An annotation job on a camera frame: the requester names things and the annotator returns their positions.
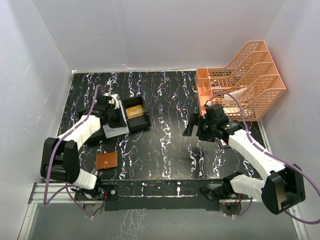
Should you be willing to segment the white phone box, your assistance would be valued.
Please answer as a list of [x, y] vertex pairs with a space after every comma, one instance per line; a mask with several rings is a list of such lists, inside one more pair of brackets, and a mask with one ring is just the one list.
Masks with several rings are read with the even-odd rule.
[[222, 149], [225, 149], [225, 148], [229, 148], [230, 146], [227, 145], [222, 139], [219, 139], [218, 140], [218, 143], [219, 143], [219, 146], [222, 148]]

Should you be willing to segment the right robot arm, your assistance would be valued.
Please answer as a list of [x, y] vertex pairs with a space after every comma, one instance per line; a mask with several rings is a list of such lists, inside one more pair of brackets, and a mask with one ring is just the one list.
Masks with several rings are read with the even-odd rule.
[[224, 199], [232, 195], [246, 195], [278, 215], [306, 199], [304, 179], [297, 165], [289, 166], [270, 156], [270, 153], [251, 137], [245, 125], [229, 120], [220, 104], [206, 105], [206, 113], [192, 113], [183, 136], [190, 137], [194, 127], [200, 141], [223, 140], [240, 153], [259, 173], [260, 178], [232, 173], [214, 189], [201, 187], [207, 199]]

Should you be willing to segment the brown leather card holder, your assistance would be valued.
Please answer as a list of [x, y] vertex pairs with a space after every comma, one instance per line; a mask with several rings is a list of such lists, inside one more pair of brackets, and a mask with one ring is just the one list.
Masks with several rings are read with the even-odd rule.
[[107, 152], [96, 155], [96, 169], [108, 170], [110, 168], [116, 168], [118, 166], [118, 153]]

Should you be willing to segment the black bin with gold card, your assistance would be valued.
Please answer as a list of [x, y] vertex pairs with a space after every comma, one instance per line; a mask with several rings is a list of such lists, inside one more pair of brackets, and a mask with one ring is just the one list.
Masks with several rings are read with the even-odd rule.
[[151, 127], [149, 112], [142, 96], [135, 96], [122, 101], [129, 132], [138, 132]]

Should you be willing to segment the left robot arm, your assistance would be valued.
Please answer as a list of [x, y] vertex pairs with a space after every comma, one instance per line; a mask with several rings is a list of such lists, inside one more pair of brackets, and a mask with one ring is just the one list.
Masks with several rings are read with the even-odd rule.
[[58, 137], [44, 141], [40, 175], [93, 190], [98, 177], [80, 167], [79, 150], [85, 143], [99, 142], [129, 132], [118, 94], [100, 94], [92, 110], [80, 112], [79, 121]]

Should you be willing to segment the white plastic bin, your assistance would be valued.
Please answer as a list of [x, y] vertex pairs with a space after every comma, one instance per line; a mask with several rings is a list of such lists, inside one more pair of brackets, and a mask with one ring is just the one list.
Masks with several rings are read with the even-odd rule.
[[117, 137], [117, 136], [120, 136], [120, 135], [125, 135], [125, 134], [128, 134], [130, 132], [129, 128], [128, 128], [128, 124], [127, 124], [127, 120], [126, 120], [126, 116], [125, 116], [125, 112], [124, 112], [124, 107], [123, 107], [122, 101], [119, 100], [118, 104], [119, 104], [119, 107], [120, 107], [122, 120], [124, 121], [124, 126], [117, 127], [117, 128], [111, 128], [108, 124], [104, 125], [102, 127], [102, 129], [103, 129], [104, 134], [105, 134], [107, 139], [113, 138], [113, 137]]

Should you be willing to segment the orange mesh file organizer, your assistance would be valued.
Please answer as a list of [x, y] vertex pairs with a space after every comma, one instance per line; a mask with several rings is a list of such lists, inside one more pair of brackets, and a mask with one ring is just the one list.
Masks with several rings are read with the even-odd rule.
[[[197, 68], [195, 86], [201, 115], [211, 101], [223, 108], [239, 108], [246, 121], [259, 121], [286, 90], [264, 40], [245, 43], [227, 66]], [[247, 90], [239, 97], [224, 100], [224, 94], [242, 88]], [[242, 118], [240, 112], [226, 115], [232, 120]]]

